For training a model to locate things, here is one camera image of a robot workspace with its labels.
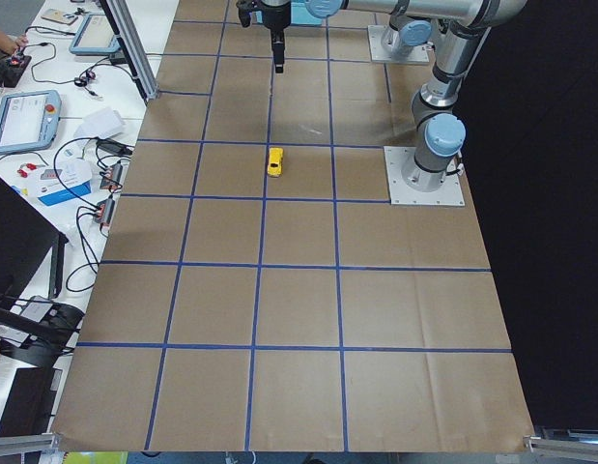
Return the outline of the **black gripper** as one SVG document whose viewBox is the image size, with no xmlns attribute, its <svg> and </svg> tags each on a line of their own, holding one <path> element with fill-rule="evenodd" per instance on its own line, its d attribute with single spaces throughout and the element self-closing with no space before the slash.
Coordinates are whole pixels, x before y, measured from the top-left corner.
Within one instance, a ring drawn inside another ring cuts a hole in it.
<svg viewBox="0 0 598 464">
<path fill-rule="evenodd" d="M 260 2 L 262 23 L 271 32 L 274 71 L 284 73 L 284 31 L 291 24 L 290 0 L 262 0 Z"/>
</svg>

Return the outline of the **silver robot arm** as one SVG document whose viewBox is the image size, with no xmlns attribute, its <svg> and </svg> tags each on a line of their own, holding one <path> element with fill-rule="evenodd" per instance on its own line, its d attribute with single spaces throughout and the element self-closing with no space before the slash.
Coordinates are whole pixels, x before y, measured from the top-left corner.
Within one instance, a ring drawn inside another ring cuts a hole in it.
<svg viewBox="0 0 598 464">
<path fill-rule="evenodd" d="M 380 39 L 384 60 L 398 64 L 427 64 L 426 44 L 431 35 L 429 19 L 391 15 Z"/>
<path fill-rule="evenodd" d="M 412 22 L 445 20 L 447 29 L 436 45 L 432 77 L 414 94 L 412 112 L 417 146 L 401 168 L 404 182 L 412 189 L 438 190 L 451 172 L 447 169 L 464 144 L 466 129 L 451 114 L 460 86 L 489 28 L 517 15 L 524 1 L 307 1 L 306 10 L 323 19 L 340 10 L 378 12 L 389 15 L 384 35 L 393 39 L 387 48 L 409 46 L 404 32 Z"/>
</svg>

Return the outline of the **person forearm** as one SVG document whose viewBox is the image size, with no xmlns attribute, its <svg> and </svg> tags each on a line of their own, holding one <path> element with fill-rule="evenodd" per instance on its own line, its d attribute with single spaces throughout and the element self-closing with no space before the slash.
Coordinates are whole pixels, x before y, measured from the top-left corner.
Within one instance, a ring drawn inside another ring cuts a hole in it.
<svg viewBox="0 0 598 464">
<path fill-rule="evenodd" d="M 6 34 L 0 29 L 0 51 L 13 55 L 27 46 L 28 43 L 29 41 L 25 34 L 15 37 Z"/>
</svg>

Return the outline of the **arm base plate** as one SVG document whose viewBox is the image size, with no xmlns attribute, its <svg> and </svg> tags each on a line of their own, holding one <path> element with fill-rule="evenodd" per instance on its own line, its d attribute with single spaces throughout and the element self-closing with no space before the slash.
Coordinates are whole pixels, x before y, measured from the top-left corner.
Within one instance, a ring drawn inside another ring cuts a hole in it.
<svg viewBox="0 0 598 464">
<path fill-rule="evenodd" d="M 384 164 L 390 203 L 394 206 L 464 207 L 460 174 L 455 159 L 440 173 L 421 169 L 415 147 L 384 146 Z"/>
<path fill-rule="evenodd" d="M 367 28 L 370 57 L 375 63 L 421 65 L 429 64 L 426 44 L 405 44 L 399 31 L 385 25 L 369 25 Z"/>
</svg>

